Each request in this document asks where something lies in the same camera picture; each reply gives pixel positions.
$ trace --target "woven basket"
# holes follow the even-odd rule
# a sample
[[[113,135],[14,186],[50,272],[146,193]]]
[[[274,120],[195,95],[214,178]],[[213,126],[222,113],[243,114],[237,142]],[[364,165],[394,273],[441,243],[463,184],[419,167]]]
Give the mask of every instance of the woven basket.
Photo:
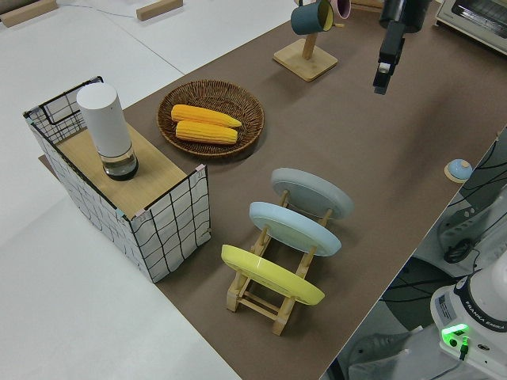
[[[176,122],[171,120],[174,105],[193,105],[226,113],[242,122],[234,145],[184,141],[176,137]],[[180,85],[164,97],[158,107],[158,129],[177,148],[207,158],[235,155],[252,145],[264,127],[264,111],[248,91],[228,82],[201,80]]]

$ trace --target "brown table mat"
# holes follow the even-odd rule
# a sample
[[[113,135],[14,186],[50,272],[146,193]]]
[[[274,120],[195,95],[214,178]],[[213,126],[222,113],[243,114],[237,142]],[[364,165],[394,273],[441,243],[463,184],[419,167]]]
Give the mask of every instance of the brown table mat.
[[[203,160],[170,145],[156,124],[170,90],[219,79],[248,89],[265,108],[252,155],[204,161],[212,239],[157,284],[242,378],[318,378],[458,191],[444,166],[454,158],[475,165],[505,125],[505,57],[433,26],[436,8],[422,32],[406,35],[386,96],[372,88],[385,31],[377,13],[356,11],[345,28],[319,34],[317,46],[338,65],[313,82],[273,61],[275,51],[299,38],[287,23],[126,109],[128,122],[188,173]],[[296,305],[275,336],[268,318],[241,306],[226,310],[234,272],[220,248],[254,243],[249,205],[277,202],[269,179],[279,167],[331,181],[356,210],[328,225],[343,248],[316,257],[308,273],[326,297],[317,306]],[[295,269],[300,255],[273,242],[266,257]]]

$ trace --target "toaster oven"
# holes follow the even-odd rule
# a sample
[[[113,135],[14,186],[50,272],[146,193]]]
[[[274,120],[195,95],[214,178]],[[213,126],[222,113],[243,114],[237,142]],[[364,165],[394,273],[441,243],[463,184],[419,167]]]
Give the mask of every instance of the toaster oven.
[[[436,19],[507,55],[507,0],[444,0]]]

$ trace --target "yellow corn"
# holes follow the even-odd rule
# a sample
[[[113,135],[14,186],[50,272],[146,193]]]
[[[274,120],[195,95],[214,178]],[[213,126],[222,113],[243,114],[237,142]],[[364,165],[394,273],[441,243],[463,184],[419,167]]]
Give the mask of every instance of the yellow corn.
[[[238,132],[215,124],[182,120],[176,126],[176,137],[198,143],[232,145],[238,141]]]
[[[171,119],[176,122],[193,120],[201,123],[216,124],[221,127],[241,127],[241,121],[225,113],[186,104],[175,104],[171,110]]]

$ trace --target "mug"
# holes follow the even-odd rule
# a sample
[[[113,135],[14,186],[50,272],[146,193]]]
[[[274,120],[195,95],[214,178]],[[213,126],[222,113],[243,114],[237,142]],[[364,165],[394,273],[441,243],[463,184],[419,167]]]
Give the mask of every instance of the mug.
[[[330,0],[331,6],[333,7],[334,14],[337,14],[340,18],[349,18],[350,16],[350,0]]]
[[[318,0],[299,6],[292,11],[291,26],[295,34],[327,32],[333,26],[333,7],[328,0]]]

